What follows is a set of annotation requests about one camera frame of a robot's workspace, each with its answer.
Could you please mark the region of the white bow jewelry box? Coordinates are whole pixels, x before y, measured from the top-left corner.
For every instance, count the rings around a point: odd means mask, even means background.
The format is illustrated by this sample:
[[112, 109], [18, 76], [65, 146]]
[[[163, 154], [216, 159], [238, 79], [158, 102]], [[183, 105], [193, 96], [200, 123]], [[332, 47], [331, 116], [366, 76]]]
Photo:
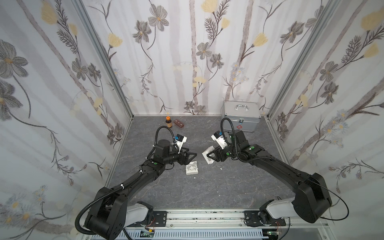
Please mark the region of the white bow jewelry box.
[[202, 155], [207, 162], [208, 165], [213, 164], [215, 161], [208, 157], [209, 153], [211, 153], [215, 148], [213, 146], [208, 147], [204, 152], [202, 152]]
[[197, 175], [199, 173], [197, 161], [190, 162], [186, 165], [186, 175]]

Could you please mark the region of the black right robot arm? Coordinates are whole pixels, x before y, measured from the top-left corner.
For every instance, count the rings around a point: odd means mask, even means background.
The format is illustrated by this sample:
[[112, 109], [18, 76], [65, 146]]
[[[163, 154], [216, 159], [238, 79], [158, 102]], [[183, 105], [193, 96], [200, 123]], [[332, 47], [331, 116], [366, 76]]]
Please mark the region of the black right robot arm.
[[220, 128], [212, 136], [218, 147], [208, 152], [207, 158], [216, 162], [230, 158], [260, 168], [285, 184], [295, 195], [263, 204], [254, 218], [254, 226], [272, 225], [280, 218], [299, 217], [310, 224], [325, 219], [324, 213], [333, 205], [333, 191], [328, 189], [320, 174], [300, 171], [275, 158], [263, 147], [249, 144], [244, 133], [236, 130], [227, 117], [222, 118]]

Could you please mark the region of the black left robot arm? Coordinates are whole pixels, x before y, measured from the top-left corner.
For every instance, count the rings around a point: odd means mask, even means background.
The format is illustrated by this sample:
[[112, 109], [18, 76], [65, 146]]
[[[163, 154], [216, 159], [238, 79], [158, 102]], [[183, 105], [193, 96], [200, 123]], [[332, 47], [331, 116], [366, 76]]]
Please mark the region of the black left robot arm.
[[75, 218], [76, 230], [84, 235], [99, 235], [114, 240], [126, 226], [129, 201], [146, 185], [154, 182], [167, 165], [188, 165], [196, 156], [183, 144], [187, 137], [172, 135], [172, 140], [155, 138], [153, 148], [139, 170], [130, 178], [112, 188], [103, 187], [92, 202]]

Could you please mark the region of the small dark red box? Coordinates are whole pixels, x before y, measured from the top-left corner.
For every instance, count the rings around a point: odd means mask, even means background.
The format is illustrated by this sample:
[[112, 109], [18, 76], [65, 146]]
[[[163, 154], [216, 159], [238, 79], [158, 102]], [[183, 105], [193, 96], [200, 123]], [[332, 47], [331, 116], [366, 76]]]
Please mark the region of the small dark red box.
[[174, 120], [174, 124], [178, 126], [179, 128], [183, 128], [185, 125], [180, 120], [176, 119]]

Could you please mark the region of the brown bottle orange cap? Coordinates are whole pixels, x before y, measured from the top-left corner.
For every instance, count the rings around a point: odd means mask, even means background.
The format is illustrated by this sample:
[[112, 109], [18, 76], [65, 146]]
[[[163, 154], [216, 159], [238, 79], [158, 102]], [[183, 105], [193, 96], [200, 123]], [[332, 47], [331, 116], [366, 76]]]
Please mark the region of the brown bottle orange cap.
[[166, 124], [168, 128], [171, 128], [173, 126], [172, 120], [170, 116], [166, 116]]

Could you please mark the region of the silver aluminium first aid case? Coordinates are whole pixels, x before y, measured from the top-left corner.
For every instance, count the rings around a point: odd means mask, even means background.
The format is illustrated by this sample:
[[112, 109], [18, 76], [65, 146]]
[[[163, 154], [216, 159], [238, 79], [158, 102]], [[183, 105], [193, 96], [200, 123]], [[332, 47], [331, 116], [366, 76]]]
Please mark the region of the silver aluminium first aid case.
[[223, 118], [229, 118], [235, 130], [254, 132], [261, 120], [261, 114], [257, 103], [224, 101]]

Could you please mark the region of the small green circuit board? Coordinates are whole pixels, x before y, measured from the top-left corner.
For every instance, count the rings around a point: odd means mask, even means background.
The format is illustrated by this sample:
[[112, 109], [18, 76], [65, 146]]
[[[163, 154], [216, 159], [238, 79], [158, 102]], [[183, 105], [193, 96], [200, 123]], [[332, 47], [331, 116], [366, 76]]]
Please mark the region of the small green circuit board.
[[153, 238], [155, 236], [155, 230], [144, 229], [140, 232], [140, 238]]

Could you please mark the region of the aluminium mounting rail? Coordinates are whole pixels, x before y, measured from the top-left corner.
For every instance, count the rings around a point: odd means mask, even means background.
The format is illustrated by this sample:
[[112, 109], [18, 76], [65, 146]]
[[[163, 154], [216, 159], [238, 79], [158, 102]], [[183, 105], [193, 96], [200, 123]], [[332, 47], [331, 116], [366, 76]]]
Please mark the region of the aluminium mounting rail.
[[[165, 227], [145, 227], [143, 225], [147, 214], [154, 211], [167, 211]], [[261, 229], [268, 240], [334, 240], [335, 236], [330, 226], [317, 221], [309, 224], [296, 218], [283, 218], [285, 227], [247, 227], [244, 222], [244, 211], [258, 211], [257, 209], [154, 209], [146, 210], [141, 205], [131, 206], [127, 210], [126, 229]], [[87, 240], [105, 240], [99, 235], [84, 237]]]

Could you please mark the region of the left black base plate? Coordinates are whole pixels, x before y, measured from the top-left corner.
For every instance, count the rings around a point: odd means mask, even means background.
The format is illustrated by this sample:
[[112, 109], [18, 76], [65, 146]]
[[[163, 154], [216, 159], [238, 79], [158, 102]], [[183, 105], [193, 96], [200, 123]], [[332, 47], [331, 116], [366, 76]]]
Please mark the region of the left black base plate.
[[165, 227], [167, 223], [167, 211], [154, 211], [147, 214], [143, 225], [145, 227]]

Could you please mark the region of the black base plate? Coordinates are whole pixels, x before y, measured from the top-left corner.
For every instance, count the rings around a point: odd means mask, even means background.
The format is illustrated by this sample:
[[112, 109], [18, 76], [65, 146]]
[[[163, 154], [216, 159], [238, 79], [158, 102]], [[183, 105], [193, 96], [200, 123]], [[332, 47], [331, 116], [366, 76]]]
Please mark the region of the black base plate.
[[285, 227], [283, 218], [273, 219], [266, 211], [244, 211], [244, 222], [247, 227]]
[[147, 214], [143, 225], [145, 227], [165, 227], [167, 223], [167, 211], [154, 211]]

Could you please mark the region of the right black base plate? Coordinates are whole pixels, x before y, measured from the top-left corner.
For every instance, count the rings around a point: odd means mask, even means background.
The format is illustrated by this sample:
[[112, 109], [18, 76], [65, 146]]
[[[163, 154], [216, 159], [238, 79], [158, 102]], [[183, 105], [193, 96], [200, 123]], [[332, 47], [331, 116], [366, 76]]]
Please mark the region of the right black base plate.
[[266, 211], [244, 211], [244, 222], [247, 227], [285, 227], [283, 218], [273, 219]]

